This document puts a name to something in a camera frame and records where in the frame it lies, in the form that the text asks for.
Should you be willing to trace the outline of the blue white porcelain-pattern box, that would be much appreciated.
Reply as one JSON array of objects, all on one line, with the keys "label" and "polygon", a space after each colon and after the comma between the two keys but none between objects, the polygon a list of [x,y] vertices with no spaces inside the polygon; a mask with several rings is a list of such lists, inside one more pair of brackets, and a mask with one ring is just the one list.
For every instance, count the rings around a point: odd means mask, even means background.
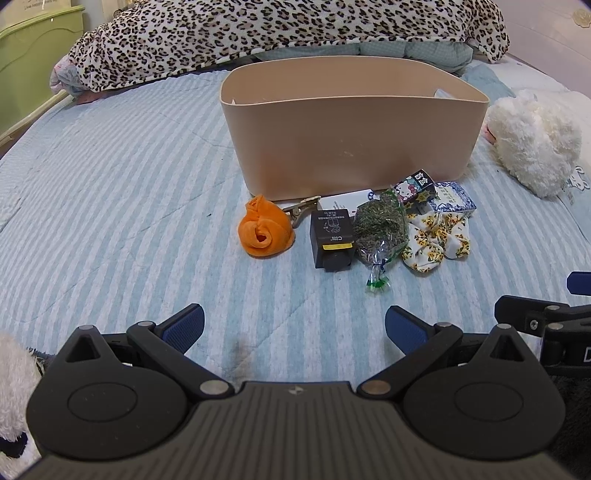
[{"label": "blue white porcelain-pattern box", "polygon": [[438,182],[435,196],[428,201],[433,211],[438,213],[457,213],[470,216],[477,206],[467,191],[457,182]]}]

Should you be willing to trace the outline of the black small box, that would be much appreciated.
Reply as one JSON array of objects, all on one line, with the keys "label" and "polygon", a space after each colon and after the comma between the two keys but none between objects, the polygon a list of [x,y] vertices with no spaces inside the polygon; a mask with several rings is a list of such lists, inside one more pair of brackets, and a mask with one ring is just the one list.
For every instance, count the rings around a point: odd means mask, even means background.
[{"label": "black small box", "polygon": [[351,267],[355,254],[355,239],[353,222],[348,210],[312,212],[310,238],[315,268],[338,272]]}]

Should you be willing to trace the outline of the white panda plush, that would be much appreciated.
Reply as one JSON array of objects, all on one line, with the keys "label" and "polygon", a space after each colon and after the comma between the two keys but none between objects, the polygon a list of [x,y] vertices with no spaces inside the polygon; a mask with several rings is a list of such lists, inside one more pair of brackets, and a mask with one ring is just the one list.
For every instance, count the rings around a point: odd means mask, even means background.
[{"label": "white panda plush", "polygon": [[11,335],[1,333],[1,478],[16,479],[40,459],[26,420],[29,399],[42,378],[44,361]]}]

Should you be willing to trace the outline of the white fluffy plush toy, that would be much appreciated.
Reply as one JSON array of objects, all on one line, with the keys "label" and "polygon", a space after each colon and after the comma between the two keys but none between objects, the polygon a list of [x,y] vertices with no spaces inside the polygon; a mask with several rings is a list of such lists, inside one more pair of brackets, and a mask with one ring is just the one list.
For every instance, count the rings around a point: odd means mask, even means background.
[{"label": "white fluffy plush toy", "polygon": [[561,191],[581,157],[580,124],[544,91],[496,100],[485,127],[505,169],[542,199]]}]

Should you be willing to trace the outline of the bag of dried herbs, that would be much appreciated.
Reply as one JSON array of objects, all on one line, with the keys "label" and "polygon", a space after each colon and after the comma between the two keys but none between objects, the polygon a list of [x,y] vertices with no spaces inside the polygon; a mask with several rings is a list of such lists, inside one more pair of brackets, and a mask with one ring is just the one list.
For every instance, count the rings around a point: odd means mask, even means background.
[{"label": "bag of dried herbs", "polygon": [[394,190],[384,190],[356,209],[353,238],[356,255],[369,270],[367,289],[379,291],[387,287],[387,265],[408,244],[406,211]]}]

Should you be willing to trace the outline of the hello kitty small box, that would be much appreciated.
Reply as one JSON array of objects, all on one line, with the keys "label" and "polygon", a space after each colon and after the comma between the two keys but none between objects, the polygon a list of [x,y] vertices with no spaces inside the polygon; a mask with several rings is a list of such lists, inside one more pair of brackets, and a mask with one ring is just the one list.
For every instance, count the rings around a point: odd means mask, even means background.
[{"label": "hello kitty small box", "polygon": [[419,170],[394,185],[399,200],[411,207],[415,203],[424,203],[436,197],[435,182],[425,170]]}]

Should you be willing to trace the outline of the striped blue bed sheet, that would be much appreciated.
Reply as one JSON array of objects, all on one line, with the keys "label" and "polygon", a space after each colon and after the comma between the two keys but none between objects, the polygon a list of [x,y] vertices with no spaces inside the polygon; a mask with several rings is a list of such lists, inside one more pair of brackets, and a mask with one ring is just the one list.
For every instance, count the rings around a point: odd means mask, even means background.
[{"label": "striped blue bed sheet", "polygon": [[471,251],[427,276],[402,263],[381,292],[355,263],[315,268],[310,228],[276,258],[243,251],[249,192],[218,100],[221,71],[87,104],[63,101],[1,161],[1,328],[59,350],[93,324],[121,332],[190,303],[205,331],[190,357],[231,382],[359,383],[394,362],[387,309],[487,332],[505,294],[577,304],[566,280],[590,245],[564,205],[507,175],[486,142],[463,186],[477,209]]}]

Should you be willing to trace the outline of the white flat box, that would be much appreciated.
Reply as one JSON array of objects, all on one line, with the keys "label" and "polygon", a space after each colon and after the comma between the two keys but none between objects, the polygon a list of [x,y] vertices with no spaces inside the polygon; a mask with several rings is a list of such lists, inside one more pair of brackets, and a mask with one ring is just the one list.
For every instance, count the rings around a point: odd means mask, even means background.
[{"label": "white flat box", "polygon": [[318,200],[320,210],[347,210],[349,216],[356,215],[356,210],[369,201],[380,198],[380,193],[374,190],[360,190],[339,195],[325,196]]}]

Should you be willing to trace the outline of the orange rolled cloth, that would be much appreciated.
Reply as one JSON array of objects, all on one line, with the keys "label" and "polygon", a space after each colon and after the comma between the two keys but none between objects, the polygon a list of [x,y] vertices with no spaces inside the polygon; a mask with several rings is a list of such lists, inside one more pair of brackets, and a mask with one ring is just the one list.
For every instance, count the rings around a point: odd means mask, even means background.
[{"label": "orange rolled cloth", "polygon": [[245,204],[245,217],[238,225],[238,238],[249,256],[266,258],[290,249],[296,232],[287,214],[263,195]]}]

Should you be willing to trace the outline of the gold metal clip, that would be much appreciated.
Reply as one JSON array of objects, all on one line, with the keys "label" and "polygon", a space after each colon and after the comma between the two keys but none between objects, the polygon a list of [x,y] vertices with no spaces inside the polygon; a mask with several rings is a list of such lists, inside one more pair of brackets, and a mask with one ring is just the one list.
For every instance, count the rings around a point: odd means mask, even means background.
[{"label": "gold metal clip", "polygon": [[290,225],[294,229],[304,220],[304,217],[311,211],[318,209],[319,196],[305,198],[294,205],[283,208],[283,213],[290,219]]}]

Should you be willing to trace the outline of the teal quilted comforter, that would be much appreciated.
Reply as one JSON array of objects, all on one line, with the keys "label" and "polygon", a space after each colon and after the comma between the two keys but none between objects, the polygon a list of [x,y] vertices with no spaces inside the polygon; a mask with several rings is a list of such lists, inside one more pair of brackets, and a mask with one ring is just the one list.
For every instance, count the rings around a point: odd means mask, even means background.
[{"label": "teal quilted comforter", "polygon": [[376,56],[424,62],[448,73],[462,73],[472,62],[473,48],[459,42],[374,41],[344,45],[286,47],[253,54],[259,61],[311,56]]}]

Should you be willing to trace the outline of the beige plastic storage bin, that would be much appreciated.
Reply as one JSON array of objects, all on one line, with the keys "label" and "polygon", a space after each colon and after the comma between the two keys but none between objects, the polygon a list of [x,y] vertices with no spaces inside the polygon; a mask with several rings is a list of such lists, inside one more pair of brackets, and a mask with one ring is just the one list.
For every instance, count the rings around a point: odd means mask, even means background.
[{"label": "beige plastic storage bin", "polygon": [[272,201],[383,189],[421,170],[456,180],[489,106],[429,64],[366,56],[242,66],[219,101],[247,190]]}]

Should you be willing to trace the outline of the leopard print blanket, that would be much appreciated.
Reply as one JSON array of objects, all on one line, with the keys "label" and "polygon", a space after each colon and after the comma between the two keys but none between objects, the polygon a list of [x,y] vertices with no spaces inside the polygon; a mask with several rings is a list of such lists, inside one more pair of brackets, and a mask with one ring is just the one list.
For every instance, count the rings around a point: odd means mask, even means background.
[{"label": "leopard print blanket", "polygon": [[493,1],[138,1],[67,59],[82,90],[102,92],[280,48],[397,40],[471,43],[490,62],[510,47]]}]

